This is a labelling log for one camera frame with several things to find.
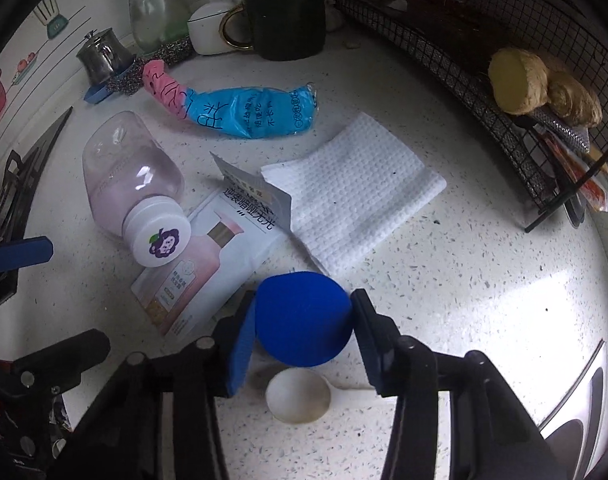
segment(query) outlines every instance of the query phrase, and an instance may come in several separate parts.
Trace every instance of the black mug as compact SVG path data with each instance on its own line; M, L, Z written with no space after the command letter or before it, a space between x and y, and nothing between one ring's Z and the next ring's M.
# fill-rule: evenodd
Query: black mug
M253 40L242 43L226 32L226 22L245 10ZM254 49L264 59L291 61L319 54L326 39L324 0L242 0L219 25L224 41L240 50Z

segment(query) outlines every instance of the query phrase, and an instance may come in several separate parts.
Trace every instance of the kitchen counter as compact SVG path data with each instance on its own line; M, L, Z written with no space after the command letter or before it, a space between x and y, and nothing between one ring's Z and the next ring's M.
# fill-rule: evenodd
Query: kitchen counter
M361 47L348 50L346 40L357 40ZM314 129L303 135L241 140L178 121L144 91L111 96L96 106L81 100L74 104L26 230L26 236L49 236L55 256L48 264L23 269L18 293L0 307L0 358L16 358L88 328L110 338L106 362L86 372L81 386L65 395L74 424L129 352L156 356L176 350L158 335L130 292L140 268L125 248L100 233L88 208L82 148L104 120L122 110L138 113L180 167L186 211L217 186L220 175L210 152L257 172L264 164L312 152L359 111L370 114L448 186L337 280L340 285L348 291L365 288L378 312L434 351L484 351L535 422L556 406L600 339L608 354L608 263L591 216L574 230L559 211L525 234L523 227L536 212L498 148L446 90L397 51L347 28L331 35L324 51L310 59L274 63L254 54L199 57L171 74L197 91L290 89L312 81L319 114ZM63 111L66 99L69 94L53 110ZM314 270L313 264L287 242L247 286L306 269ZM226 309L234 308L239 297ZM231 478L378 478L393 407L329 413L314 424L286 426L272 419L261 398L278 368L257 349L241 393L217 401ZM354 338L319 368L336 386L367 384ZM608 367L606 383L604 434ZM438 479L447 477L449 453L447 397L440 402Z

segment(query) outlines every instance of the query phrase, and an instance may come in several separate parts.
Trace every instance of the purple cartoon logo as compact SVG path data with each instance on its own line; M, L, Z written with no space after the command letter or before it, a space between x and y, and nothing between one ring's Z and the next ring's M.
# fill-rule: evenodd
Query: purple cartoon logo
M164 231L159 229L159 233L150 237L150 253L156 258L166 258L175 252L175 247L180 242L180 232L177 229Z

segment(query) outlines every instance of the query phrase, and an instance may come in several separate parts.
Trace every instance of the stainless steel container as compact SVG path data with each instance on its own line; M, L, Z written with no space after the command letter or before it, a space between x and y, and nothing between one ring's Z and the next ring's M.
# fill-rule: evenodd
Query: stainless steel container
M135 60L135 55L119 43L111 28L107 28L84 43L77 53L92 86L105 83L114 75L126 70Z

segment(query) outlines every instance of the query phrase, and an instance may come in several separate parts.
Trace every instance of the blue plastic wrapper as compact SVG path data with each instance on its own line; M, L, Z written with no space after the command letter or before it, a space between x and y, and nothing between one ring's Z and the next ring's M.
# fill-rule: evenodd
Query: blue plastic wrapper
M197 93L188 88L188 117L222 133L262 139L305 132L317 102L310 85L284 92L273 88L231 88Z

